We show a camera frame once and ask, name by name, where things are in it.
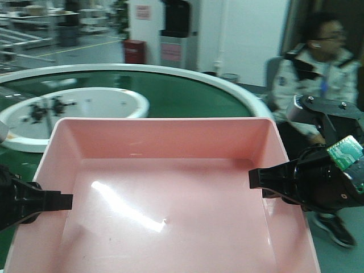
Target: red sign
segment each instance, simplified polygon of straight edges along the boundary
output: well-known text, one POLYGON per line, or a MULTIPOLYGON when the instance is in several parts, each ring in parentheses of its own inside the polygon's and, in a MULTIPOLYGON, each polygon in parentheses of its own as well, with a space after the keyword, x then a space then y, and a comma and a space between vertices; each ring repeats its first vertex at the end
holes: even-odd
POLYGON ((162 59, 169 61, 180 61, 182 56, 182 48, 180 44, 162 43, 162 59))

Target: chair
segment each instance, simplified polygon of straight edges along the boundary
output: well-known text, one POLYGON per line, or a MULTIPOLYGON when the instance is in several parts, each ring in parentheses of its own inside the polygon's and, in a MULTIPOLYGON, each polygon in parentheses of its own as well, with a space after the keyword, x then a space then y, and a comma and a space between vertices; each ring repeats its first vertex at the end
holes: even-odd
POLYGON ((264 102, 268 106, 271 111, 277 109, 273 101, 272 90, 274 84, 274 78, 277 74, 279 64, 282 61, 283 57, 273 57, 266 62, 266 97, 264 98, 264 102))
POLYGON ((360 111, 364 111, 364 67, 359 67, 358 69, 358 99, 357 99, 357 107, 360 111))

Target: water dispenser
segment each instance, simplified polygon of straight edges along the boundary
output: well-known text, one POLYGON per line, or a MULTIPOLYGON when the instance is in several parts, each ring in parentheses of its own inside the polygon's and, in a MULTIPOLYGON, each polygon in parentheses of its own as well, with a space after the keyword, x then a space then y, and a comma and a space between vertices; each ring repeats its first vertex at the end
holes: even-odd
POLYGON ((161 0, 164 29, 160 32, 161 65, 196 70, 198 0, 161 0))

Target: yellow floor line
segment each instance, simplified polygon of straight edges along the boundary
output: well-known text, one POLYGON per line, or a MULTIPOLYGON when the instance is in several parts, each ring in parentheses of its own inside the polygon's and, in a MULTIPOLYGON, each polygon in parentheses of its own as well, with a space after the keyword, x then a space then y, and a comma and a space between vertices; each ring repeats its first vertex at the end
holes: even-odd
POLYGON ((106 38, 114 38, 114 39, 120 39, 120 37, 115 37, 115 36, 105 36, 105 35, 102 35, 102 34, 95 34, 95 36, 106 37, 106 38))
POLYGON ((106 42, 106 43, 101 43, 101 44, 92 44, 92 45, 88 45, 86 47, 78 47, 78 48, 72 48, 72 49, 68 49, 68 50, 57 51, 57 52, 54 52, 54 53, 47 53, 47 54, 39 55, 37 57, 44 57, 44 56, 49 56, 49 55, 53 55, 53 54, 59 54, 59 53, 64 53, 64 52, 69 52, 69 51, 74 51, 74 50, 91 48, 91 47, 98 47, 98 46, 103 46, 105 44, 117 43, 117 42, 120 42, 120 41, 122 41, 122 39, 111 41, 111 42, 106 42))

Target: red trash bin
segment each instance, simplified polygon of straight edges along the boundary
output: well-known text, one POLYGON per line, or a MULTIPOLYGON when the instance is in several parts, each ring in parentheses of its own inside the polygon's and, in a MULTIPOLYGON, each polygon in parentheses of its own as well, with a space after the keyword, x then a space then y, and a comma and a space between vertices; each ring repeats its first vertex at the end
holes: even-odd
POLYGON ((126 64, 145 64, 146 63, 146 42, 138 40, 125 40, 124 60, 126 64))

